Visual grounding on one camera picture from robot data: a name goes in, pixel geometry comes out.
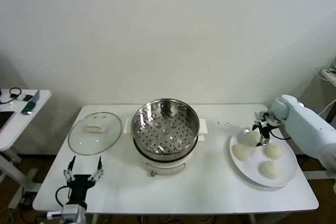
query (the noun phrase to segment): white plate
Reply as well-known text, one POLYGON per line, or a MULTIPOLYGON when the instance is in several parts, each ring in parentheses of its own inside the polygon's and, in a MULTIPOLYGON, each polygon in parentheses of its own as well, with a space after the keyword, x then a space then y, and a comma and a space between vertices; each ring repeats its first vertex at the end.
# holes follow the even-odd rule
POLYGON ((250 157, 245 160, 241 161, 236 158, 233 154, 232 147, 235 144, 244 144, 248 146, 247 137, 245 135, 244 130, 240 130, 236 134, 234 134, 229 143, 229 149, 231 153, 231 157, 238 167, 238 169, 244 173, 249 179, 253 180, 264 186, 269 187, 280 187, 284 186, 285 184, 289 183, 295 176, 296 169, 297 169, 297 159, 291 147, 287 144, 284 140, 278 140, 276 138, 271 138, 270 143, 275 143, 282 148, 282 157, 279 159, 272 159, 266 156, 264 153, 264 146, 260 147, 249 147, 250 157), (273 161, 275 162, 280 169, 280 175, 276 179, 270 179, 265 177, 259 171, 259 165, 264 161, 273 161))

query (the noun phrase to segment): white wall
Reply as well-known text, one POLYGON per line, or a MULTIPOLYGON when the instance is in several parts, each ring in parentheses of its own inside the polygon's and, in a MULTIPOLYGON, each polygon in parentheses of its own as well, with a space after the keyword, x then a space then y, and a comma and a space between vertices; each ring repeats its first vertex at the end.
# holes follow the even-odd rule
POLYGON ((24 153, 57 152, 88 103, 301 96, 335 52, 335 0, 0 0, 1 87, 53 92, 24 153))

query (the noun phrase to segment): smartphone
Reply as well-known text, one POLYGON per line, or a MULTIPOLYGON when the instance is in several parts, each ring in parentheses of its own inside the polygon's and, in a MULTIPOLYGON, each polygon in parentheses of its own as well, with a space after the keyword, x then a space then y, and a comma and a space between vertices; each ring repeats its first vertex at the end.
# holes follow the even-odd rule
POLYGON ((11 94, 10 98, 16 98, 18 101, 28 102, 33 96, 30 94, 11 94))
POLYGON ((9 119, 14 115, 14 111, 2 111, 0 112, 0 132, 6 126, 9 119))

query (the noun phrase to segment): metal rim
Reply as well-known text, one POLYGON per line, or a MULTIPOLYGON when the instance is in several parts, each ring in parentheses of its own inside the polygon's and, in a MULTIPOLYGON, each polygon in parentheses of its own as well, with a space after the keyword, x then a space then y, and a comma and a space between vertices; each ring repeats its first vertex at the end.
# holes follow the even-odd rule
MULTIPOLYGON (((179 160, 179 159, 185 157, 186 155, 188 155, 194 149, 194 147, 195 147, 195 145, 197 143, 197 139, 198 139, 198 132, 200 130, 200 127, 199 127, 200 123, 199 122, 200 121, 199 121, 197 113, 187 103, 182 102, 182 101, 177 100, 177 99, 156 99, 156 100, 153 100, 153 101, 148 102, 145 105, 141 106, 136 111, 136 113, 134 114, 134 116, 132 118, 132 121, 131 121, 131 132, 132 132, 132 136, 133 136, 133 142, 134 142, 136 148, 138 149, 138 151, 143 156, 145 156, 146 158, 151 159, 151 160, 156 161, 156 162, 163 162, 163 163, 173 162, 173 161, 176 161, 176 160, 179 160), (173 108, 173 110, 174 110, 174 105, 176 106, 175 107, 175 108, 177 108, 175 110, 176 114, 173 114, 173 117, 176 117, 176 119, 177 119, 178 116, 181 117, 181 120, 182 120, 181 121, 181 123, 182 123, 181 130, 182 130, 182 132, 183 132, 183 130, 186 130, 185 134, 187 136, 189 134, 190 135, 189 137, 192 137, 192 138, 189 138, 189 141, 186 140, 186 139, 184 139, 184 140, 187 141, 187 143, 184 142, 181 139, 183 142, 180 143, 180 146, 177 146, 177 148, 176 148, 177 150, 176 151, 175 151, 175 149, 174 149, 174 151, 171 149, 171 151, 172 151, 171 153, 165 153, 165 152, 160 152, 160 153, 156 152, 155 153, 154 149, 150 150, 150 149, 146 148, 145 146, 142 146, 143 144, 140 144, 141 143, 140 140, 142 140, 142 141, 144 141, 144 140, 142 138, 140 138, 140 137, 142 137, 142 135, 141 136, 139 135, 139 127, 137 125, 137 121, 139 121, 139 118, 141 117, 141 114, 142 115, 146 115, 146 113, 148 112, 148 110, 151 111, 151 109, 152 109, 153 118, 151 118, 150 122, 155 122, 156 119, 161 118, 161 121, 163 121, 164 123, 166 123, 166 122, 170 123, 170 119, 173 120, 174 118, 172 118, 170 116, 168 116, 166 118, 161 113, 158 113, 156 109, 154 109, 154 108, 157 108, 158 104, 159 104, 159 106, 161 104, 161 107, 162 107, 162 104, 164 104, 165 102, 172 103, 173 105, 170 106, 170 107, 173 108), (178 109, 179 107, 182 108, 182 110, 180 110, 180 111, 184 111, 185 110, 186 114, 180 114, 180 111, 178 109), (192 121, 191 122, 188 121, 188 120, 185 121, 187 118, 192 118, 192 121)), ((151 141, 151 137, 153 137, 153 135, 148 136, 148 139, 145 139, 145 141, 146 142, 148 140, 151 141)), ((156 140, 154 139, 151 142, 151 143, 153 143, 154 146, 155 146, 156 140)))
POLYGON ((158 163, 171 163, 171 162, 176 162, 176 161, 179 161, 179 160, 185 158, 185 157, 186 157, 187 155, 189 155, 190 152, 196 147, 197 142, 198 142, 198 136, 196 137, 195 144, 194 144, 194 146, 190 149, 190 151, 189 151, 188 153, 186 153, 185 155, 179 157, 179 158, 176 158, 176 159, 174 159, 174 160, 158 160, 158 159, 154 159, 154 158, 151 158, 151 157, 146 156, 146 154, 144 154, 144 153, 142 152, 142 150, 139 149, 139 147, 137 146, 135 140, 133 139, 133 143, 134 143, 134 145, 135 145, 135 148, 137 148, 137 150, 140 152, 140 154, 141 154, 142 156, 144 156, 145 158, 148 158, 148 159, 151 160, 151 161, 158 162, 158 163))
POLYGON ((82 156, 96 155, 96 154, 102 153, 102 152, 104 152, 104 151, 107 151, 109 148, 111 148, 111 147, 118 141, 118 139, 120 138, 121 132, 122 132, 122 123, 121 123, 120 118, 119 118, 116 114, 113 114, 113 113, 111 113, 111 112, 106 112, 106 111, 101 111, 101 112, 92 113, 92 114, 89 114, 89 115, 86 115, 85 117, 83 117, 81 120, 79 120, 77 123, 75 123, 75 125, 71 128, 71 130, 70 130, 70 132, 69 132, 69 134, 68 134, 68 146, 69 146, 69 148, 70 148, 74 153, 76 153, 76 154, 78 154, 78 155, 82 155, 82 156), (115 140, 109 147, 107 147, 105 150, 102 150, 102 151, 99 151, 99 152, 96 152, 96 153, 93 153, 93 154, 81 154, 81 153, 76 152, 76 151, 71 147, 71 145, 70 145, 70 135, 71 135, 73 129, 76 127, 76 125, 77 125, 79 122, 81 122, 81 121, 84 120, 85 118, 87 118, 87 117, 89 117, 89 116, 91 116, 91 115, 100 114, 100 113, 111 114, 111 115, 114 115, 114 116, 118 119, 118 121, 119 121, 119 123, 120 123, 120 132, 119 132, 119 134, 118 134, 117 139, 116 139, 116 140, 115 140))

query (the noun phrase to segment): cable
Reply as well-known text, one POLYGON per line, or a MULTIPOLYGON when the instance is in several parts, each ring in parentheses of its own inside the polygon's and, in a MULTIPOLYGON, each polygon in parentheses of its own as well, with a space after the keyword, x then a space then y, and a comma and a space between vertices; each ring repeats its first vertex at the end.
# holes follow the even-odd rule
POLYGON ((160 221, 160 216, 158 216, 158 221, 160 224, 166 224, 168 221, 170 221, 173 218, 172 215, 170 215, 165 221, 160 221))
POLYGON ((140 216, 137 215, 136 218, 137 218, 139 224, 142 224, 142 222, 143 222, 143 216, 141 216, 141 218, 140 218, 140 216))
POLYGON ((107 224, 107 223, 110 224, 111 219, 112 219, 112 215, 110 215, 110 218, 108 218, 107 220, 103 221, 102 224, 107 224))
POLYGON ((302 166, 305 164, 305 162, 306 162, 308 159, 309 159, 309 157, 306 157, 306 158, 304 159, 304 161, 303 161, 301 164, 299 164, 300 168, 302 168, 302 166))
POLYGON ((333 105, 335 102, 336 102, 336 99, 333 100, 331 103, 329 103, 329 104, 324 108, 324 110, 322 110, 322 111, 319 113, 319 115, 323 114, 323 112, 326 111, 326 110, 327 110, 331 105, 333 105))
POLYGON ((14 94, 14 95, 16 95, 16 97, 10 99, 10 100, 7 101, 7 102, 0 102, 0 104, 6 104, 6 103, 10 103, 10 102, 14 101, 19 95, 22 94, 22 90, 21 90, 20 88, 13 87, 13 88, 11 88, 11 89, 9 90, 9 93, 10 93, 10 94, 14 94), (14 93, 12 93, 12 90, 13 90, 13 89, 17 89, 17 90, 19 91, 19 94, 14 94, 14 93))
POLYGON ((21 217, 21 220, 25 224, 39 224, 40 221, 47 218, 47 214, 38 215, 38 216, 35 217, 34 221, 28 221, 28 220, 25 220, 25 218, 23 218, 22 211, 20 211, 20 217, 21 217))
POLYGON ((275 136, 275 135, 273 134, 272 131, 269 131, 269 133, 271 133, 271 135, 272 135, 273 137, 275 137, 276 139, 280 139, 280 140, 289 140, 289 139, 291 139, 291 137, 280 138, 280 137, 278 137, 278 136, 275 136))
POLYGON ((9 209, 8 207, 3 208, 0 212, 3 212, 3 211, 6 210, 6 209, 7 209, 8 212, 9 212, 9 216, 7 217, 7 220, 6 220, 5 224, 8 223, 9 219, 12 220, 12 221, 11 221, 11 224, 13 224, 13 223, 14 223, 14 216, 13 216, 13 213, 10 211, 10 209, 9 209))
POLYGON ((160 221, 160 216, 158 216, 157 218, 158 218, 157 220, 158 220, 158 222, 159 222, 160 224, 169 224, 169 223, 179 223, 179 224, 184 224, 183 221, 178 220, 178 219, 176 219, 176 220, 170 220, 170 219, 172 218, 172 216, 169 216, 168 219, 166 219, 165 222, 161 222, 161 221, 160 221))
POLYGON ((61 186, 60 188, 58 188, 57 189, 57 191, 55 192, 55 199, 56 199, 56 201, 57 201, 57 203, 61 206, 61 207, 63 207, 63 204, 58 200, 58 192, 61 190, 61 189, 64 189, 64 188, 67 188, 67 187, 69 187, 69 186, 61 186))
POLYGON ((193 216, 193 218, 194 218, 198 223, 200 223, 200 224, 207 224, 207 223, 209 223, 209 222, 211 221, 211 219, 213 218, 213 215, 211 215, 211 216, 209 217, 209 219, 207 219, 206 221, 200 221, 200 220, 198 220, 195 216, 193 216))

